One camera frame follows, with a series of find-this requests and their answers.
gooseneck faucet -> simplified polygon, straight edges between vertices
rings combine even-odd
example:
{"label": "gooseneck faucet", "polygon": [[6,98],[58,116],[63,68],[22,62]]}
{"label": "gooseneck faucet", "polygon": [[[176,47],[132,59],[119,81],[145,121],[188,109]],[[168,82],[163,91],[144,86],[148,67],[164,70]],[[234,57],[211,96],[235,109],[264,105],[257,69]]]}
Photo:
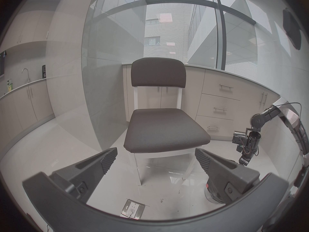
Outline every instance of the gooseneck faucet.
{"label": "gooseneck faucet", "polygon": [[29,71],[27,68],[23,68],[23,70],[26,69],[27,70],[27,73],[28,73],[28,83],[30,83],[30,79],[29,79]]}

cabinet handle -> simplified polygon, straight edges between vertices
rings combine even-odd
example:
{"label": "cabinet handle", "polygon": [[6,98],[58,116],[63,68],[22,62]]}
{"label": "cabinet handle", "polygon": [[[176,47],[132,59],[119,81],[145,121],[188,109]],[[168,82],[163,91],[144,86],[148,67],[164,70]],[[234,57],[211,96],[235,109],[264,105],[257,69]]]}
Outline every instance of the cabinet handle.
{"label": "cabinet handle", "polygon": [[214,109],[219,109],[219,110],[224,110],[224,111],[227,111],[226,108],[220,108],[220,107],[214,107]]}
{"label": "cabinet handle", "polygon": [[234,88],[232,86],[229,86],[229,85],[224,85],[224,84],[220,84],[220,86],[223,86],[223,87],[229,87],[229,88]]}
{"label": "cabinet handle", "polygon": [[265,95],[265,101],[263,103],[263,106],[265,105],[265,102],[266,102],[266,99],[267,99],[267,95],[268,95],[268,93]]}
{"label": "cabinet handle", "polygon": [[262,99],[261,99],[261,101],[260,101],[260,105],[262,104],[263,97],[264,97],[264,92],[263,92],[263,94],[262,94]]}

white countertop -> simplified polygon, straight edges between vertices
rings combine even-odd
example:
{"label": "white countertop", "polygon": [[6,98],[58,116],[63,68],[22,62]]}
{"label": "white countertop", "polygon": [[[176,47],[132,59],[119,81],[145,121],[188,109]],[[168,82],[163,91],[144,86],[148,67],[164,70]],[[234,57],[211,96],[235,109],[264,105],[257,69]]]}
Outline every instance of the white countertop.
{"label": "white countertop", "polygon": [[24,85],[21,85],[21,86],[15,88],[15,89],[12,89],[10,92],[7,92],[5,95],[2,95],[2,96],[0,97],[0,100],[1,100],[3,97],[5,97],[6,95],[11,94],[12,92],[14,92],[14,91],[20,89],[21,87],[27,86],[27,85],[32,84],[32,83],[40,82],[40,81],[43,81],[43,80],[46,80],[46,79],[45,79],[45,78],[44,78],[44,79],[39,79],[39,80],[30,82],[30,83],[26,83],[26,84],[24,84]]}
{"label": "white countertop", "polygon": [[[131,64],[132,64],[132,63],[122,63],[122,65],[131,65]],[[250,82],[259,84],[259,85],[261,85],[262,87],[265,87],[265,88],[271,90],[272,92],[274,92],[274,93],[280,95],[278,92],[272,90],[272,89],[269,88],[269,87],[266,87],[265,85],[263,85],[263,84],[261,84],[261,83],[258,83],[258,82],[254,81],[254,80],[251,80],[251,79],[249,79],[249,78],[243,77],[243,76],[241,76],[241,75],[234,74],[234,73],[232,73],[232,72],[227,72],[227,71],[219,70],[219,69],[216,69],[216,68],[210,68],[210,67],[201,66],[201,65],[195,65],[195,64],[187,64],[187,63],[186,63],[186,64],[184,64],[184,66],[197,67],[197,68],[202,68],[202,69],[207,69],[207,70],[212,70],[212,71],[217,71],[217,72],[222,72],[222,73],[226,73],[226,74],[229,74],[229,75],[237,76],[237,77],[240,77],[240,78],[242,78],[242,79],[248,80],[248,81],[250,81]]]}

chair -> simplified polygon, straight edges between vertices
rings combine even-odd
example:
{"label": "chair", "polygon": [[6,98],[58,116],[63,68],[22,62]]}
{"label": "chair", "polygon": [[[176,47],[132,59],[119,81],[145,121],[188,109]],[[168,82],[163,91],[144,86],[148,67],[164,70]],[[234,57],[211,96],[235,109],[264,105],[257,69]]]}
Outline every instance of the chair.
{"label": "chair", "polygon": [[[184,111],[180,110],[182,89],[186,86],[184,64],[170,58],[141,58],[132,63],[131,82],[134,87],[134,111],[130,119],[124,147],[129,151],[133,174],[140,186],[136,159],[169,157],[194,153],[206,145],[208,133]],[[137,108],[137,87],[178,87],[177,108]],[[193,157],[183,175],[190,175],[196,158]]]}

glossy floor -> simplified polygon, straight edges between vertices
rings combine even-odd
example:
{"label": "glossy floor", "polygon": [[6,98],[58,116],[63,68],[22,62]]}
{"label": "glossy floor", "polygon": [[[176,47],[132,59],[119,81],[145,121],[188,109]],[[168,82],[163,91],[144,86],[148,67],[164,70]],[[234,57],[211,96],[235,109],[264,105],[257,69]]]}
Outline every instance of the glossy floor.
{"label": "glossy floor", "polygon": [[[142,219],[165,220],[202,214],[221,205],[210,203],[205,195],[208,176],[196,162],[190,177],[183,181],[182,174],[189,165],[191,155],[138,160],[142,186],[133,180],[128,152],[123,147],[124,132],[112,145],[118,156],[88,201],[99,210],[120,215],[126,199],[146,205]],[[240,153],[229,141],[212,140],[203,146],[213,153],[238,161]],[[22,181],[42,171],[52,171],[98,153],[78,141],[53,119],[35,129],[5,155],[0,163],[1,173],[21,208],[37,222],[39,215],[22,188]],[[263,178],[267,173],[277,173],[271,160],[260,147],[260,153],[249,164]]]}

